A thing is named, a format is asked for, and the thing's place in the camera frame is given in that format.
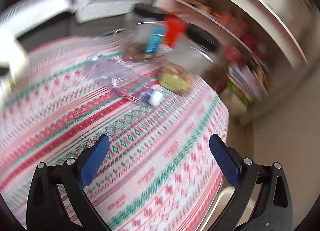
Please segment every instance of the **blue gripper pad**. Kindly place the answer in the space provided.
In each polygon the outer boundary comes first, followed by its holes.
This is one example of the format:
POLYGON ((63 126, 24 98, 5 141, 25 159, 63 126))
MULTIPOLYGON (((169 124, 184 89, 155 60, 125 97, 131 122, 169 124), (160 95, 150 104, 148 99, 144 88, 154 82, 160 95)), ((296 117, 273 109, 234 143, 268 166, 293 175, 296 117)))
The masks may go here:
POLYGON ((78 184, 81 189, 91 184, 109 151, 109 147, 110 141, 108 136, 101 135, 95 144, 89 148, 88 157, 79 169, 78 184))
POLYGON ((240 169, 229 155, 228 147, 217 134, 210 137, 209 147, 228 183, 239 188, 241 183, 240 169))

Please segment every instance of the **floor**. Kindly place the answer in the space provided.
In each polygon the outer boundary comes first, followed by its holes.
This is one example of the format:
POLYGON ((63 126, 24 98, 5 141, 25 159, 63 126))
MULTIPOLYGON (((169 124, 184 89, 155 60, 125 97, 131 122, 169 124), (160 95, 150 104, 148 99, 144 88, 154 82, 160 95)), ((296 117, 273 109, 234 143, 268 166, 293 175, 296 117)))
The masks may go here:
POLYGON ((235 148, 242 158, 253 157, 252 124, 240 125, 235 119, 229 119, 227 146, 235 148))

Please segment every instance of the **table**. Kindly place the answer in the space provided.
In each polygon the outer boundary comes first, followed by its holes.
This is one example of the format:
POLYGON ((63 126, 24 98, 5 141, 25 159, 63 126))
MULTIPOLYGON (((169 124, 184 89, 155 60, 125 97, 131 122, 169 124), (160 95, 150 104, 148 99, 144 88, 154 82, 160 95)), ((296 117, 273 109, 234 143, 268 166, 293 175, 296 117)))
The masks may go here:
POLYGON ((137 105, 84 74, 84 61, 96 53, 124 62, 110 38, 65 38, 29 53, 26 74, 0 113, 3 198, 25 226, 36 165, 76 158, 107 134, 108 155, 84 189, 106 223, 121 231, 194 231, 221 185, 208 141, 214 133, 226 140, 226 107, 200 77, 179 97, 156 84, 157 64, 141 63, 129 66, 164 98, 157 107, 137 105))

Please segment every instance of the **blue label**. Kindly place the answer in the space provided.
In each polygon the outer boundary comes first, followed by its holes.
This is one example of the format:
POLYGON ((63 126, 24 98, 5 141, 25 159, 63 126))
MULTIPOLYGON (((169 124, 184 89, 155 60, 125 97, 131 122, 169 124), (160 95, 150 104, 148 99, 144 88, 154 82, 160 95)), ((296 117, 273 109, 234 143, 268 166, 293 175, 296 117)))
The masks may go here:
POLYGON ((164 34, 165 34, 165 29, 153 29, 153 32, 149 37, 149 42, 146 48, 147 54, 152 54, 157 52, 158 46, 164 34))

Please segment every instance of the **glass jar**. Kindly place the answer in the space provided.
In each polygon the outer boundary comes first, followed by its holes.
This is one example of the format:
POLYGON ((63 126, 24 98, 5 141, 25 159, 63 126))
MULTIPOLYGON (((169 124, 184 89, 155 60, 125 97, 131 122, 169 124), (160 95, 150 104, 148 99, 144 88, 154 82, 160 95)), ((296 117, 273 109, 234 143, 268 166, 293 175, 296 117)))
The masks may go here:
POLYGON ((157 57, 157 47, 165 34, 165 15, 163 10, 149 4, 133 6, 125 17, 124 60, 143 61, 157 57))
POLYGON ((180 37, 168 60, 193 75, 201 75, 219 62, 215 54, 219 41, 195 24, 188 24, 185 35, 180 37))

